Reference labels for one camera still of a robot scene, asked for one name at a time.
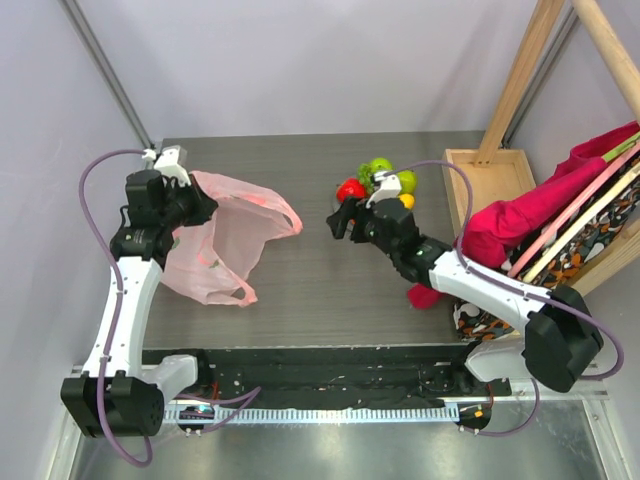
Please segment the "pink plastic bag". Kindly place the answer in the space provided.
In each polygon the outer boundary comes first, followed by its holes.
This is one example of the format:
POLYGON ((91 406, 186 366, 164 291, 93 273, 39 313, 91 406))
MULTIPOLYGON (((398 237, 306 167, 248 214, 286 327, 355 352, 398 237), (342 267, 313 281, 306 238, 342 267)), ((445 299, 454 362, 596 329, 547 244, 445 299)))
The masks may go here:
POLYGON ((300 234, 303 223, 271 189, 221 174, 193 175, 218 207, 205 224, 173 233, 161 282, 203 305, 247 307, 258 301, 248 277, 266 243, 300 234))

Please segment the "green pear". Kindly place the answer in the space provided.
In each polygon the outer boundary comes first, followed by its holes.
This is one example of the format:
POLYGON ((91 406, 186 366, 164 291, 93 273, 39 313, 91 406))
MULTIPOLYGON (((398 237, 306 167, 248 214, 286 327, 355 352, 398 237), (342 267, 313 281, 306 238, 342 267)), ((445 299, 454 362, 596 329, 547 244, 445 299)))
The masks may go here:
POLYGON ((417 188, 417 176, 412 170, 399 171, 396 176, 401 184, 401 194, 413 195, 417 188))

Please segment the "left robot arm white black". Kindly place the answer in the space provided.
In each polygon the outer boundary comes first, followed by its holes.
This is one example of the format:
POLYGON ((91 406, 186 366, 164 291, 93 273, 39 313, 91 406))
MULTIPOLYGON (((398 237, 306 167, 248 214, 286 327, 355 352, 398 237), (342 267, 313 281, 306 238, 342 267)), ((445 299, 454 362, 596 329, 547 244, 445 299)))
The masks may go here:
POLYGON ((165 406, 185 392, 205 397, 214 382, 205 354, 177 350, 145 369, 143 340, 151 303, 160 283, 174 232, 212 218, 216 201, 182 167, 130 174, 122 223, 112 237, 107 303, 88 360, 76 378, 64 379, 61 399, 80 431, 101 437, 154 436, 165 406))

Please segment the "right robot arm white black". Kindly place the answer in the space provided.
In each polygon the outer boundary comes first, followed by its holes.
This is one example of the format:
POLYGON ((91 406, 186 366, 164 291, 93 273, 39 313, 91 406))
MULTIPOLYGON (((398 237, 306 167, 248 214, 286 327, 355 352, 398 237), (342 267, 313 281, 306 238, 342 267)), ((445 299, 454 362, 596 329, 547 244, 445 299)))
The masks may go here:
POLYGON ((422 234, 398 199, 368 206, 347 198, 326 223, 336 239, 376 246, 409 282, 469 302, 519 332, 517 338, 472 346, 451 371, 462 394, 509 377, 534 379, 567 393, 603 347, 577 291, 527 286, 459 256, 450 245, 422 234))

